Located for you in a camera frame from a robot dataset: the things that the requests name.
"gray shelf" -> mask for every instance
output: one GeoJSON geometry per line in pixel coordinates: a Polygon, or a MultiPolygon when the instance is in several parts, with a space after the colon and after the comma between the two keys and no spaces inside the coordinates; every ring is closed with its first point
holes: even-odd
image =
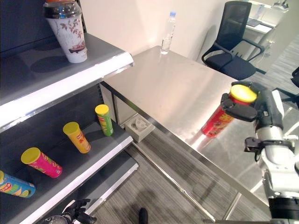
{"type": "Polygon", "coordinates": [[[133,65],[132,56],[85,34],[88,59],[67,61],[58,42],[1,58],[0,132],[133,65]]]}
{"type": "Polygon", "coordinates": [[[17,176],[28,176],[29,173],[36,192],[31,198],[0,194],[1,223],[35,222],[91,178],[133,140],[114,122],[113,126],[114,133],[109,137],[103,134],[98,123],[83,130],[92,146],[87,154],[81,154],[69,140],[49,151],[48,156],[63,167],[63,173],[56,179],[29,166],[20,170],[17,176]]]}
{"type": "Polygon", "coordinates": [[[136,169],[138,164],[126,152],[121,152],[83,186],[68,196],[45,217],[61,214],[71,200],[91,199],[84,208],[91,214],[111,193],[117,189],[136,169]]]}

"bottle cap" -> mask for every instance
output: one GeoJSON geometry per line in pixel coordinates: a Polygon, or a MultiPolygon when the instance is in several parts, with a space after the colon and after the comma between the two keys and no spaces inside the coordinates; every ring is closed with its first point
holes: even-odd
{"type": "Polygon", "coordinates": [[[40,157],[40,155],[41,151],[39,150],[39,148],[32,147],[23,152],[21,161],[24,164],[31,164],[35,162],[40,157]]]}
{"type": "Polygon", "coordinates": [[[175,11],[171,11],[171,12],[170,12],[170,16],[172,16],[172,17],[175,17],[176,14],[177,14],[177,13],[176,13],[175,11]]]}
{"type": "Polygon", "coordinates": [[[105,104],[100,104],[94,109],[97,114],[105,114],[109,112],[109,107],[105,104]]]}
{"type": "Polygon", "coordinates": [[[65,126],[63,127],[63,132],[66,135],[71,135],[78,132],[79,129],[80,129],[79,124],[77,122],[72,121],[65,124],[65,126]]]}
{"type": "Polygon", "coordinates": [[[233,85],[230,89],[230,94],[233,98],[244,103],[252,103],[257,98],[256,93],[245,85],[233,85]]]}

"green chip can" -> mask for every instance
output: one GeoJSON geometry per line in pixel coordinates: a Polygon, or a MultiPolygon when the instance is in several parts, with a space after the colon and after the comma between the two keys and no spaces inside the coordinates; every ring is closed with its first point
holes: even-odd
{"type": "Polygon", "coordinates": [[[113,134],[112,122],[109,114],[109,107],[105,104],[100,104],[95,107],[95,112],[98,115],[104,135],[110,136],[113,134]]]}

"chair armrest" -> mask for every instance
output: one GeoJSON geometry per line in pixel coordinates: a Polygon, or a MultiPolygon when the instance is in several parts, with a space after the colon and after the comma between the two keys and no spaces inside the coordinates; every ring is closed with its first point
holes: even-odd
{"type": "Polygon", "coordinates": [[[253,46],[255,46],[255,47],[257,47],[257,48],[260,49],[260,52],[258,54],[256,54],[255,56],[253,56],[252,58],[250,58],[247,61],[252,60],[253,58],[255,58],[256,56],[260,55],[261,53],[263,53],[265,51],[265,47],[264,46],[258,45],[257,43],[253,42],[252,40],[249,40],[249,39],[246,39],[246,38],[242,38],[242,41],[245,41],[245,42],[247,42],[247,43],[249,43],[249,44],[251,44],[251,45],[253,45],[253,46]]]}
{"type": "Polygon", "coordinates": [[[213,43],[213,45],[211,46],[211,48],[203,54],[203,56],[201,57],[201,60],[207,65],[209,66],[207,63],[206,63],[206,60],[205,60],[205,56],[208,55],[209,53],[213,52],[213,51],[217,51],[217,50],[222,50],[224,51],[225,53],[228,53],[230,56],[231,56],[231,59],[225,63],[223,66],[221,66],[219,69],[223,68],[225,65],[227,65],[228,63],[230,63],[233,59],[234,59],[234,55],[232,52],[230,52],[229,50],[227,50],[226,48],[222,47],[221,45],[217,44],[216,42],[213,43]]]}
{"type": "Polygon", "coordinates": [[[234,55],[232,52],[230,52],[229,50],[227,50],[226,48],[222,47],[221,45],[217,44],[216,42],[213,44],[214,46],[216,46],[217,48],[219,48],[220,50],[223,50],[225,53],[230,54],[232,60],[234,59],[234,55]]]}

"water bottle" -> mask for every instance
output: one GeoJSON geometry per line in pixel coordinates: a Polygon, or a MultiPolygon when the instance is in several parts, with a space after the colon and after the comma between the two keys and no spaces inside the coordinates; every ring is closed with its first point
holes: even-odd
{"type": "Polygon", "coordinates": [[[176,27],[176,12],[170,12],[170,17],[167,21],[165,32],[162,39],[161,54],[166,55],[169,51],[171,40],[173,37],[174,28],[176,27]]]}

